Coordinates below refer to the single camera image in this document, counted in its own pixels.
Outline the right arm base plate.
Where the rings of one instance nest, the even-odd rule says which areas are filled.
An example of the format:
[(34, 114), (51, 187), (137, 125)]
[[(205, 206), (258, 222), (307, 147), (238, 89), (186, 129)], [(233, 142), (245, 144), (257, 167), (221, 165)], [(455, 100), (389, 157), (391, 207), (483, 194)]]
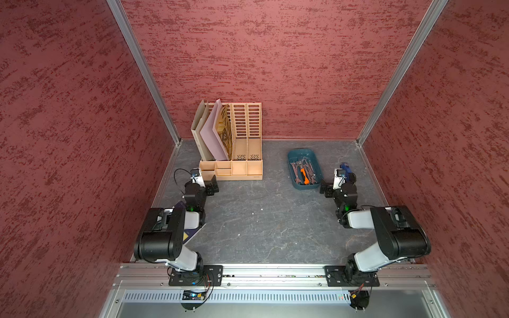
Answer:
[(362, 272), (354, 266), (324, 266), (329, 287), (379, 287), (377, 272)]

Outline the teal plastic storage tray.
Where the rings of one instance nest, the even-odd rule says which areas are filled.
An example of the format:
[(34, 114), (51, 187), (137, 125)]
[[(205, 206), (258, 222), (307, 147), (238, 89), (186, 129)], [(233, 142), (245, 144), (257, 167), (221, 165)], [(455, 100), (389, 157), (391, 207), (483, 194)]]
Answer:
[(317, 156), (308, 148), (297, 148), (287, 154), (292, 185), (297, 190), (316, 189), (323, 179)]

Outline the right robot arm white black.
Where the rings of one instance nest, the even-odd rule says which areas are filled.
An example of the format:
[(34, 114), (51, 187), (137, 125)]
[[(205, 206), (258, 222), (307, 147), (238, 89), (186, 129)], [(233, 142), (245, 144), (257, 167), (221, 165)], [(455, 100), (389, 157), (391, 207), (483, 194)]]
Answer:
[(354, 276), (373, 274), (392, 263), (431, 253), (427, 234), (406, 206), (360, 209), (356, 181), (354, 173), (336, 169), (334, 181), (322, 180), (319, 191), (334, 200), (340, 225), (346, 229), (372, 229), (376, 234), (376, 243), (349, 256), (344, 273), (350, 280)]

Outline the orange handled adjustable wrench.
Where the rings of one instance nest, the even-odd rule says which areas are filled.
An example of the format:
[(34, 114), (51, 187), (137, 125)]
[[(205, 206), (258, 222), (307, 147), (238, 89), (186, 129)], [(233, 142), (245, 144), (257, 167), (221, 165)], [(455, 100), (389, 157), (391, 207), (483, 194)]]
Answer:
[(309, 185), (310, 184), (310, 180), (308, 179), (307, 177), (307, 173), (306, 173), (306, 170), (304, 168), (301, 168), (300, 169), (300, 173), (302, 175), (302, 181), (303, 181), (303, 184), (304, 185)]

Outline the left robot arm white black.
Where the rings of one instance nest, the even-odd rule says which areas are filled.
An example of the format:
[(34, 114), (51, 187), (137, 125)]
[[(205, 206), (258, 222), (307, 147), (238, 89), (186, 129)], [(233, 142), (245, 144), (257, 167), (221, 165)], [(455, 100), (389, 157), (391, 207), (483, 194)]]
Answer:
[(219, 192), (215, 176), (198, 171), (184, 185), (182, 201), (174, 207), (151, 208), (147, 212), (134, 244), (135, 260), (165, 264), (186, 276), (200, 277), (204, 272), (199, 253), (185, 246), (184, 235), (205, 225), (205, 203)]

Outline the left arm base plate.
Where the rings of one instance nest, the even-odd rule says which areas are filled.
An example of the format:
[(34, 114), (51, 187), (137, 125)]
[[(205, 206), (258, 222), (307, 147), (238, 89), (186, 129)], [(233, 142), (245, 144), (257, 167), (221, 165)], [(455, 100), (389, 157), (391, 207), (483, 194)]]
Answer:
[(169, 274), (169, 286), (216, 287), (221, 286), (223, 266), (204, 265), (195, 271), (172, 270)]

